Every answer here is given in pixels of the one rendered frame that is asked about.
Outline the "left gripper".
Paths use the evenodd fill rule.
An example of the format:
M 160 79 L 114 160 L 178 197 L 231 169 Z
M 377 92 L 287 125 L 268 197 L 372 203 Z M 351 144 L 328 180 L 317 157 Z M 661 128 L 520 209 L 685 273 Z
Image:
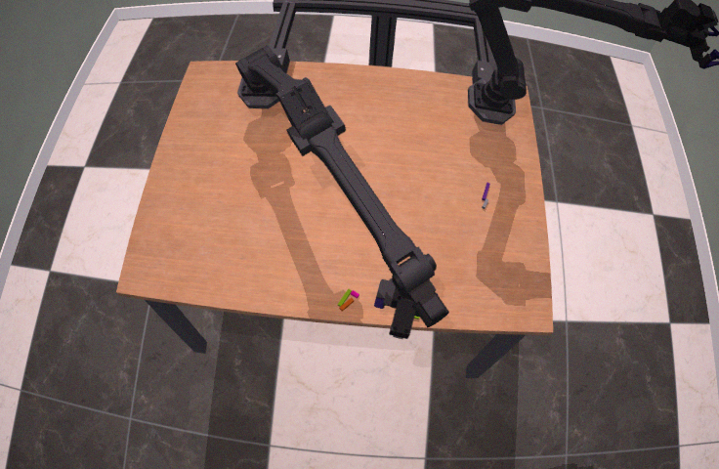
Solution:
M 703 30 L 704 38 L 706 38 L 707 36 L 718 36 L 719 35 L 719 31 L 714 26 L 712 26 L 710 28 L 714 32 L 708 31 L 708 28 L 704 29 Z M 678 44 L 681 44 L 681 45 L 684 45 L 684 46 L 690 48 L 693 60 L 698 62 L 700 68 L 705 69 L 705 68 L 708 68 L 711 66 L 719 65 L 719 62 L 713 62 L 713 60 L 719 59 L 719 52 L 717 50 L 713 50 L 710 54 L 706 54 L 705 56 L 703 56 L 702 53 L 707 52 L 710 48 L 709 46 L 707 46 L 706 39 L 705 39 L 705 42 L 699 48 L 697 48 L 697 47 L 685 44 L 684 41 L 685 41 L 686 37 L 687 37 L 687 30 L 685 30 L 685 35 L 684 35 L 683 40 Z

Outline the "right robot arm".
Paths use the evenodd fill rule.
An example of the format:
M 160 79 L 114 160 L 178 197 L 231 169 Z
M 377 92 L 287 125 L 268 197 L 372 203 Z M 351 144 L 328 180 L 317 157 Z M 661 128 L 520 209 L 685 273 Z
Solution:
M 241 95 L 278 97 L 292 125 L 286 131 L 297 150 L 302 156 L 312 152 L 324 163 L 374 237 L 396 287 L 389 335 L 408 339 L 415 314 L 427 327 L 446 317 L 449 310 L 430 282 L 437 268 L 435 260 L 429 253 L 424 255 L 398 227 L 349 157 L 338 138 L 346 126 L 331 105 L 324 106 L 310 79 L 294 79 L 276 68 L 281 64 L 269 46 L 235 64 L 239 73 L 242 71 Z

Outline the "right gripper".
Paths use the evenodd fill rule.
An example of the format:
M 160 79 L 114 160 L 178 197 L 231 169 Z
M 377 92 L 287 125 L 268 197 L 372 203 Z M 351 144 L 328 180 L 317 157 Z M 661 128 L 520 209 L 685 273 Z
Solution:
M 376 295 L 376 299 L 374 302 L 374 307 L 383 309 L 382 306 L 390 306 L 393 300 L 394 292 L 395 292 L 395 285 L 393 284 L 392 279 L 389 280 L 381 279 Z

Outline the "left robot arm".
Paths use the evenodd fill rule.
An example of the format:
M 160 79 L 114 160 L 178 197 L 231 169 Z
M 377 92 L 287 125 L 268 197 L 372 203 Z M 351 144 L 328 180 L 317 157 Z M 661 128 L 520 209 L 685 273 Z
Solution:
M 497 63 L 497 70 L 494 70 L 490 83 L 475 83 L 475 107 L 507 114 L 513 111 L 513 100 L 526 95 L 527 85 L 524 64 L 515 57 L 500 7 L 522 12 L 528 12 L 531 6 L 551 9 L 608 23 L 635 36 L 658 42 L 666 39 L 680 43 L 687 29 L 684 43 L 697 48 L 705 42 L 703 30 L 719 22 L 711 7 L 701 3 L 697 5 L 692 0 L 674 0 L 662 12 L 645 4 L 614 0 L 531 0 L 532 4 L 530 0 L 469 1 L 471 11 L 477 14 Z

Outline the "orange rod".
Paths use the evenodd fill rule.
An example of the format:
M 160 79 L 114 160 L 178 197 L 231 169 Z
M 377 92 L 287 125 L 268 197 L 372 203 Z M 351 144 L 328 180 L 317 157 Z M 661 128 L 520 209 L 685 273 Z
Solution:
M 343 312 L 343 311 L 344 311 L 347 307 L 349 307 L 353 302 L 354 302 L 354 299 L 353 299 L 353 298 L 349 299 L 346 303 L 344 303 L 344 304 L 340 307 L 340 310 Z

